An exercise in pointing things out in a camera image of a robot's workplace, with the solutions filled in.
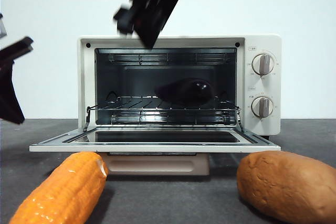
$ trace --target bread loaf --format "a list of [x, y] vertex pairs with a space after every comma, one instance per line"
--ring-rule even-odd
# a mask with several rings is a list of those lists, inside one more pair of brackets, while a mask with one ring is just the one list
[[336, 169], [289, 152], [252, 153], [237, 171], [241, 197], [292, 224], [336, 224]]

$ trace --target open oven door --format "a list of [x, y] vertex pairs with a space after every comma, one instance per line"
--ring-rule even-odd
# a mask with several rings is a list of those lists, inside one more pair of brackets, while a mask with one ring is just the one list
[[76, 129], [31, 152], [98, 152], [114, 175], [209, 175], [209, 153], [279, 151], [241, 128], [113, 126]]
[[76, 129], [33, 144], [31, 152], [251, 153], [280, 146], [238, 127], [113, 126]]

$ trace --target oven dial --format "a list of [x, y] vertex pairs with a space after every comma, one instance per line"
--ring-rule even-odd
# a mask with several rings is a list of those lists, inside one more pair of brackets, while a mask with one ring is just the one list
[[266, 118], [272, 114], [273, 103], [267, 97], [258, 97], [252, 102], [253, 114], [259, 118]]
[[274, 60], [270, 53], [259, 54], [252, 61], [252, 68], [255, 73], [265, 76], [273, 70]]

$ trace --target white wall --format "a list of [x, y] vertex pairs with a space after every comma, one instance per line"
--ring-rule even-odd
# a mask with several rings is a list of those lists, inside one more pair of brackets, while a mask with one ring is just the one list
[[[7, 38], [34, 51], [14, 85], [27, 118], [76, 118], [76, 40], [116, 35], [126, 0], [1, 0]], [[283, 38], [282, 117], [336, 118], [336, 0], [180, 0], [162, 35], [278, 33]]]

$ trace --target wire rack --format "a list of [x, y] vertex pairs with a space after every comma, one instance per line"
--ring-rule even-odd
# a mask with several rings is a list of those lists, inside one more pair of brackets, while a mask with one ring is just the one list
[[240, 108], [219, 97], [200, 107], [183, 107], [162, 101], [156, 96], [119, 96], [114, 101], [87, 108], [97, 111], [104, 123], [157, 123], [175, 125], [236, 125]]

